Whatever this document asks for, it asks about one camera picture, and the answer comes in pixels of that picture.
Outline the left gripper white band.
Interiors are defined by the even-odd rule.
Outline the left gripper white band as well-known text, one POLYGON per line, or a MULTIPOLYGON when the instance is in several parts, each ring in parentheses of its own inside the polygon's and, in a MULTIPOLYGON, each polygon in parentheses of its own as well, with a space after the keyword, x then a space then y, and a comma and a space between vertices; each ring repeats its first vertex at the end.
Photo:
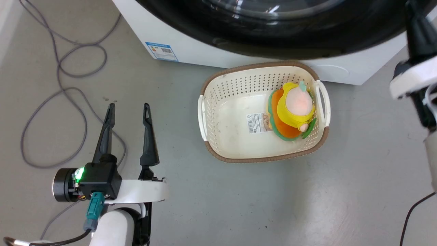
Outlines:
MULTIPOLYGON (((108 106, 105 119, 100 131, 97 146, 94 151, 92 163, 113 163, 117 164, 117 158, 111 154, 112 133, 115 125, 115 104, 108 106)), ((158 165, 159 153, 156 145, 153 121, 150 105, 143 107, 144 142, 140 165, 151 167, 158 165)), ((117 198, 106 200, 105 204, 140 204, 149 202, 160 202, 168 199, 169 189, 166 179, 158 181, 124 179, 121 182, 117 198)))

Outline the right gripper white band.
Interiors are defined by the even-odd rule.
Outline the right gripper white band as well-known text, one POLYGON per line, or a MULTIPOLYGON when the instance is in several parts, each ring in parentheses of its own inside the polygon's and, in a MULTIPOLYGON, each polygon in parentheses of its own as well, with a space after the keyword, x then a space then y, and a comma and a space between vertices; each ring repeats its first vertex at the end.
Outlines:
POLYGON ((393 99, 410 98, 420 123, 436 130, 437 32, 416 0, 405 4, 408 62, 399 63, 389 84, 393 99))

